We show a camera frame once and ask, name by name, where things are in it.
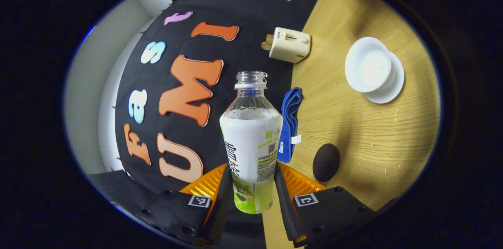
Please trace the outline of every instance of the wood grain surface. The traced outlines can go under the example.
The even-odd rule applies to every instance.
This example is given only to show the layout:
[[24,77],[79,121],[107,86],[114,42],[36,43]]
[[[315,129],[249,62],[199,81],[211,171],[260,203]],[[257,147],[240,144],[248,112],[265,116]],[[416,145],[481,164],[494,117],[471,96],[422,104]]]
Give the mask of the wood grain surface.
[[[314,179],[316,151],[336,145],[341,165],[322,184],[342,186],[377,211],[408,190],[435,145],[440,93],[433,63],[413,29],[382,0],[318,0],[303,32],[312,36],[311,54],[292,76],[292,88],[304,96],[297,113],[302,142],[288,165]],[[345,78],[347,52],[367,36],[396,54],[406,73],[401,93],[386,104],[370,102]],[[293,248],[274,202],[263,214],[267,246]]]

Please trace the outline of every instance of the towel tag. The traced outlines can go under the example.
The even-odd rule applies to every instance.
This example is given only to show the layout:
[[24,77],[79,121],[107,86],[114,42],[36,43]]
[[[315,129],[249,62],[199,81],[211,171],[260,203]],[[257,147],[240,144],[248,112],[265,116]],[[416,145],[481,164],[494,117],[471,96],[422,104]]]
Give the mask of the towel tag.
[[291,144],[297,144],[300,143],[301,141],[302,141],[302,134],[294,136],[290,139]]

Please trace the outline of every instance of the bottle neck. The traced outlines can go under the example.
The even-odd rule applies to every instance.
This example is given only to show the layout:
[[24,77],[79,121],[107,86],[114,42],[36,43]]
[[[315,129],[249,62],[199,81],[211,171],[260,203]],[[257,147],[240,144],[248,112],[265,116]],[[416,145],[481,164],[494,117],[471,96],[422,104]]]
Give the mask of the bottle neck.
[[263,97],[264,96],[264,89],[257,89],[257,88],[238,89],[237,96],[238,97]]

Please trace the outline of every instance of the white bowl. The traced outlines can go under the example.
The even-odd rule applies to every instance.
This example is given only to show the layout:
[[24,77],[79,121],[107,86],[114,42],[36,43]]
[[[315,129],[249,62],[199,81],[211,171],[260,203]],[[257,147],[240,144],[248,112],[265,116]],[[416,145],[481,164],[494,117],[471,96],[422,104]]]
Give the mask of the white bowl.
[[346,56],[345,76],[351,88],[361,93],[388,88],[395,70],[386,46],[372,37],[354,42]]

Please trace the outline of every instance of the plastic bottle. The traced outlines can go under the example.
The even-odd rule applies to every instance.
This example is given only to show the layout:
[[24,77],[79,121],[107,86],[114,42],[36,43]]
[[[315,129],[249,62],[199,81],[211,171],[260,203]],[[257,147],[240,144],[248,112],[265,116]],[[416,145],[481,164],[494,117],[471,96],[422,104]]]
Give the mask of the plastic bottle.
[[283,117],[264,97],[267,74],[237,74],[237,97],[220,117],[234,203],[248,214],[259,214],[273,204],[273,180]]

